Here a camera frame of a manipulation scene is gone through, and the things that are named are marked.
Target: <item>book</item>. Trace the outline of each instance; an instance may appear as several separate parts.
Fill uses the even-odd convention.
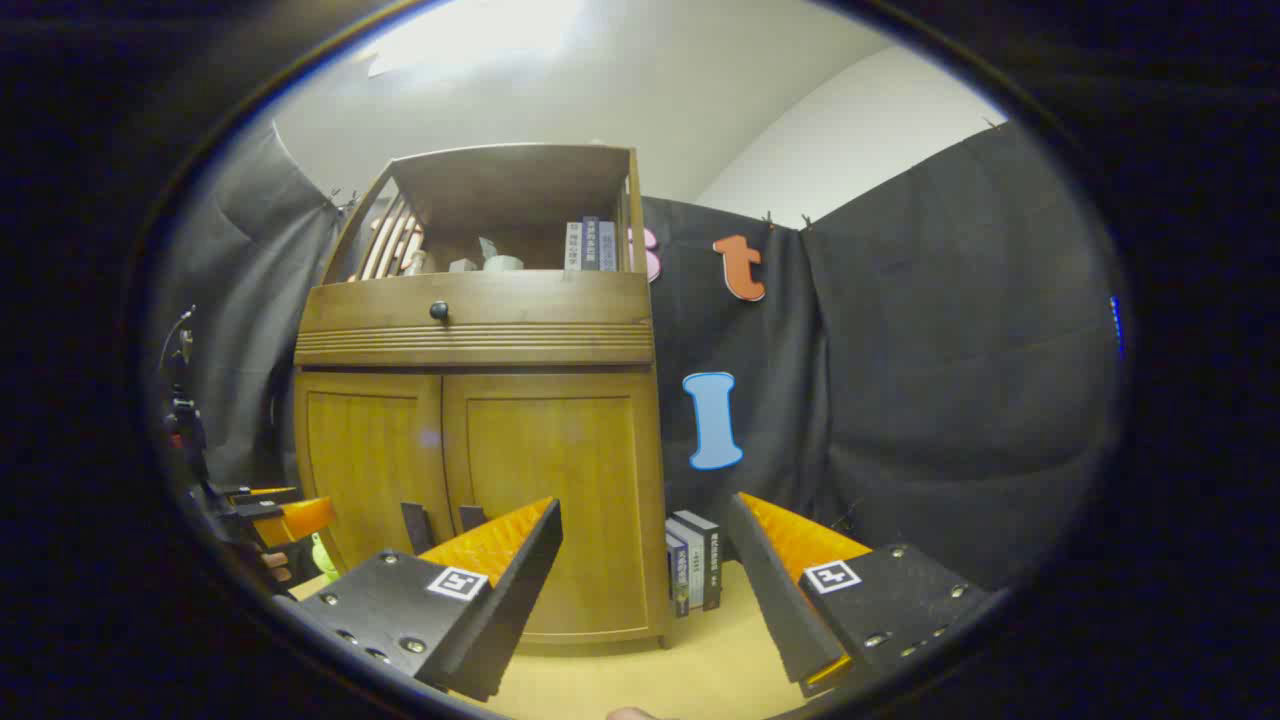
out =
[[[676,618],[689,615],[689,547],[667,533],[667,564],[671,571],[671,609]]]
[[[582,218],[582,269],[600,269],[600,219],[593,215]]]
[[[667,520],[667,532],[676,536],[689,546],[689,609],[703,606],[704,575],[703,571],[703,536],[678,520]]]
[[[582,223],[564,223],[564,269],[582,269]]]
[[[618,243],[609,220],[600,222],[600,269],[618,272]]]
[[[672,519],[703,538],[703,611],[719,607],[721,598],[721,532],[719,525],[689,510],[678,510]]]

